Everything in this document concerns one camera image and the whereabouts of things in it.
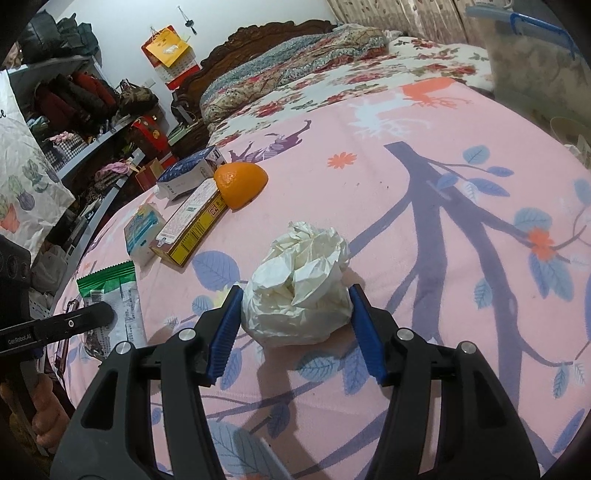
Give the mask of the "left hand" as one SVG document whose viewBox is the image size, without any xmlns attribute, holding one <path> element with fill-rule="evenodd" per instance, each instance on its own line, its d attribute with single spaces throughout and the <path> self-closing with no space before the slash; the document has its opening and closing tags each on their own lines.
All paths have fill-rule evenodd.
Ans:
<svg viewBox="0 0 591 480">
<path fill-rule="evenodd" d="M 51 378 L 46 374 L 37 376 L 37 385 L 32 393 L 32 401 L 36 408 L 31 422 L 33 435 L 30 435 L 27 427 L 17 417 L 14 395 L 7 383 L 1 384 L 1 398 L 12 411 L 9 425 L 17 443 L 32 451 L 32 441 L 35 441 L 39 447 L 54 454 L 68 427 L 69 417 L 53 393 Z"/>
</svg>

